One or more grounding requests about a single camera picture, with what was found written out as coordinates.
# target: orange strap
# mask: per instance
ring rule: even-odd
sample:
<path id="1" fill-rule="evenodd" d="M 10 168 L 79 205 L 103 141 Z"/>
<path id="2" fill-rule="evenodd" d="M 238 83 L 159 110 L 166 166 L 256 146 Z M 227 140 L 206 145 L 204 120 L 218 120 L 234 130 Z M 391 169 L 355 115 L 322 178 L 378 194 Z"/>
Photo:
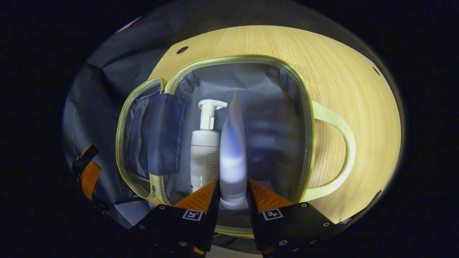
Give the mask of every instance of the orange strap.
<path id="1" fill-rule="evenodd" d="M 95 155 L 99 152 L 96 146 L 94 144 L 91 144 L 81 153 L 79 158 L 81 159 L 90 148 L 92 148 L 93 151 L 95 148 L 96 151 L 95 153 L 92 152 L 91 155 Z M 89 164 L 84 168 L 80 176 L 81 188 L 83 190 L 84 195 L 89 200 L 92 200 L 92 194 L 95 192 L 94 186 L 97 179 L 99 178 L 101 170 L 102 169 L 99 167 L 99 165 L 97 165 L 97 163 L 94 160 L 91 160 Z"/>

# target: white bottle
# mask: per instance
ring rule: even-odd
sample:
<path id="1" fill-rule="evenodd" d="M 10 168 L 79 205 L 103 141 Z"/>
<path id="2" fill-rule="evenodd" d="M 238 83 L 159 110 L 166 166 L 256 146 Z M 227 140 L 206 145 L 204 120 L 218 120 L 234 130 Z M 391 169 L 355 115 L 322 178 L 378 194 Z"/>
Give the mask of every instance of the white bottle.
<path id="1" fill-rule="evenodd" d="M 246 201 L 247 157 L 242 112 L 236 94 L 229 104 L 228 120 L 220 140 L 220 193 L 227 209 L 237 210 Z"/>
<path id="2" fill-rule="evenodd" d="M 202 100 L 199 130 L 191 134 L 190 174 L 193 192 L 218 179 L 220 134 L 212 131 L 215 110 L 227 107 L 228 103 Z"/>

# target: bag handle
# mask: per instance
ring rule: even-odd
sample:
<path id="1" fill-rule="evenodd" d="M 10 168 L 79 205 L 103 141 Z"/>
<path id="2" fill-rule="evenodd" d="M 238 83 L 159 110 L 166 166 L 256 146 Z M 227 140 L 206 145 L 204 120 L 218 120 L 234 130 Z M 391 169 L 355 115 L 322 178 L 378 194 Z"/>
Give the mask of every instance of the bag handle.
<path id="1" fill-rule="evenodd" d="M 346 121 L 331 109 L 312 101 L 314 119 L 324 121 L 336 127 L 344 137 L 346 144 L 346 158 L 339 174 L 332 181 L 317 187 L 306 189 L 301 197 L 301 202 L 308 202 L 326 196 L 336 189 L 346 180 L 350 174 L 355 161 L 355 138 L 351 128 Z"/>

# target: white pump bottle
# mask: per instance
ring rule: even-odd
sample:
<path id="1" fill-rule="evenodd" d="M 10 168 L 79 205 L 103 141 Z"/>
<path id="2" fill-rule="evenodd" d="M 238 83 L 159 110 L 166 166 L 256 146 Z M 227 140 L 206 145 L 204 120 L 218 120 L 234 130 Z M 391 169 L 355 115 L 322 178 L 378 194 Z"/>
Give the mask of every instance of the white pump bottle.
<path id="1" fill-rule="evenodd" d="M 227 107 L 228 103 L 217 100 L 202 100 L 199 130 L 191 134 L 190 176 L 193 192 L 217 180 L 220 161 L 220 133 L 212 131 L 215 110 Z"/>

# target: wooden surface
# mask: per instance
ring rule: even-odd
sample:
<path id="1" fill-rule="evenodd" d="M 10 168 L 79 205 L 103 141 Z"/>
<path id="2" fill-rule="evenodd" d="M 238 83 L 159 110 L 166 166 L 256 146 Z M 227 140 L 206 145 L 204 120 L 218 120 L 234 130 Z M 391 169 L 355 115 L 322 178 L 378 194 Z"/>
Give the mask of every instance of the wooden surface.
<path id="1" fill-rule="evenodd" d="M 184 47 L 181 53 L 176 52 Z M 384 77 L 372 61 L 354 49 L 325 36 L 277 26 L 243 26 L 208 32 L 173 45 L 150 78 L 169 79 L 200 59 L 244 54 L 277 57 L 304 78 L 311 98 L 340 114 L 356 140 L 354 167 L 332 194 L 310 203 L 332 222 L 347 219 L 384 190 L 400 151 L 397 105 Z M 308 187 L 332 180 L 344 162 L 344 139 L 339 131 L 315 121 L 316 158 Z"/>

